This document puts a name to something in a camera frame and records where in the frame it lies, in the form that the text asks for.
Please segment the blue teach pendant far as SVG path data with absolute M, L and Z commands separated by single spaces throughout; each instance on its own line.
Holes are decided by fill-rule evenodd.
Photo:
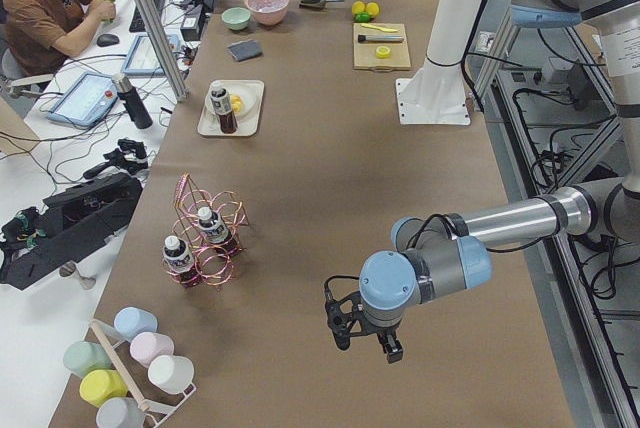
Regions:
M 125 57 L 121 72 L 130 77 L 158 77 L 164 70 L 156 56 L 151 39 L 138 33 Z

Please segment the blue teach pendant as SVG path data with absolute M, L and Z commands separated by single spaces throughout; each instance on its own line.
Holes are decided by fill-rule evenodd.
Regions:
M 116 88 L 109 75 L 85 72 L 49 110 L 47 118 L 87 128 L 104 119 L 116 102 Z
M 156 56 L 151 39 L 138 33 L 125 57 L 121 72 L 130 77 L 158 77 L 164 70 Z

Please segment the metal ice scoop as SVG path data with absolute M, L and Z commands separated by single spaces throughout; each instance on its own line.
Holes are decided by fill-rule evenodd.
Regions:
M 343 3 L 345 0 L 299 0 L 298 6 L 300 8 L 321 11 L 331 3 Z

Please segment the beige rectangular tray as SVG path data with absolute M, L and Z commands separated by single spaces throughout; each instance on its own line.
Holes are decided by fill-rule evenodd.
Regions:
M 226 96 L 223 107 L 216 106 L 212 93 L 223 88 Z M 214 80 L 205 96 L 204 107 L 197 131 L 204 137 L 250 137 L 258 130 L 264 82 L 260 80 Z M 224 133 L 220 128 L 220 116 L 230 114 L 236 122 L 233 133 Z

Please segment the grey cup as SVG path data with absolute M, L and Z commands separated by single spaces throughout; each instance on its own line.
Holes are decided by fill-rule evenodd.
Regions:
M 99 428 L 141 428 L 145 414 L 132 398 L 116 397 L 105 401 L 96 414 Z

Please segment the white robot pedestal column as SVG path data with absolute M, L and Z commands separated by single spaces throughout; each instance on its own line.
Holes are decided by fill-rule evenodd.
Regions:
M 462 68 L 481 2 L 439 0 L 423 66 L 412 78 L 396 80 L 401 124 L 471 123 Z

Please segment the mint green bowl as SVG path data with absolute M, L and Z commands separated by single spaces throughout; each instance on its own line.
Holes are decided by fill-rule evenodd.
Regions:
M 243 7 L 228 8 L 221 14 L 221 20 L 229 30 L 241 31 L 248 27 L 251 12 Z

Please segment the white round plate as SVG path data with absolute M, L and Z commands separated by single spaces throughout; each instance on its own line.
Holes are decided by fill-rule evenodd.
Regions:
M 243 119 L 249 114 L 253 113 L 259 108 L 261 103 L 261 97 L 263 94 L 264 84 L 260 81 L 220 81 L 224 84 L 228 92 L 231 94 L 237 94 L 241 96 L 245 102 L 245 111 L 242 114 L 236 115 L 236 118 Z M 213 112 L 211 100 L 210 100 L 211 85 L 209 88 L 209 94 L 205 97 L 205 105 L 203 110 L 211 115 L 215 115 Z

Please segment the yellow cup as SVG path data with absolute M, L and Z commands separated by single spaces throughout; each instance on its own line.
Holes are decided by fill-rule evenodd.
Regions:
M 88 373 L 81 381 L 79 395 L 82 400 L 99 408 L 107 400 L 125 397 L 128 387 L 118 371 L 97 369 Z

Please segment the green lime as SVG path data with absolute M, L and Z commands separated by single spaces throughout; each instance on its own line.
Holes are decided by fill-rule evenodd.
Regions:
M 357 23 L 368 23 L 370 20 L 371 17 L 367 12 L 360 12 L 354 16 L 354 21 Z

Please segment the yellow glazed donut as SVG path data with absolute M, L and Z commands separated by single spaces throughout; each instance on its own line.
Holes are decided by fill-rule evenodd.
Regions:
M 241 96 L 231 94 L 229 100 L 231 108 L 236 115 L 242 114 L 245 111 L 245 102 Z

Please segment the wooden cutting board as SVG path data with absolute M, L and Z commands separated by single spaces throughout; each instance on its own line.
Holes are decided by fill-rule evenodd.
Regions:
M 353 66 L 359 70 L 406 71 L 411 68 L 408 39 L 402 23 L 355 23 Z

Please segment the mint green cup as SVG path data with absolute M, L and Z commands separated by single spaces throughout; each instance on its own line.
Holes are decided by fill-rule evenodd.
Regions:
M 88 341 L 71 344 L 63 355 L 64 366 L 76 377 L 82 379 L 94 370 L 110 369 L 112 363 L 104 348 Z

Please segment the seated person brown shirt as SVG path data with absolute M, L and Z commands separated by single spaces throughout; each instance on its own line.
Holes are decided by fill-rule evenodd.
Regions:
M 2 0 L 9 49 L 28 76 L 56 72 L 79 57 L 99 28 L 116 18 L 112 0 Z

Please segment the bottle in rack front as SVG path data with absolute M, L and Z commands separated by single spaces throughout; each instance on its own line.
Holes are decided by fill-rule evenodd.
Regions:
M 200 282 L 196 269 L 196 260 L 187 243 L 169 235 L 164 240 L 163 257 L 167 273 L 185 288 L 193 287 Z

